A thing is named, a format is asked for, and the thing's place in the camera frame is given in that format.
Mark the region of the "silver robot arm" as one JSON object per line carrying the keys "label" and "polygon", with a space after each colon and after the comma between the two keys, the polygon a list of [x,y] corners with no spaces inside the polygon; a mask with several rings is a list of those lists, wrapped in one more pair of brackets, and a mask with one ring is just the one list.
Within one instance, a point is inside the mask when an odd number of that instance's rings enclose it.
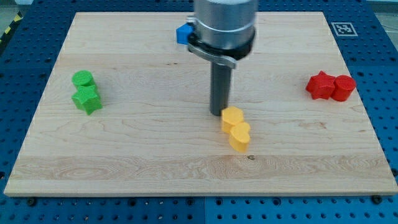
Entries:
{"label": "silver robot arm", "polygon": [[187,17],[193,28],[188,51],[211,63],[234,69],[253,46],[257,0],[196,0]]}

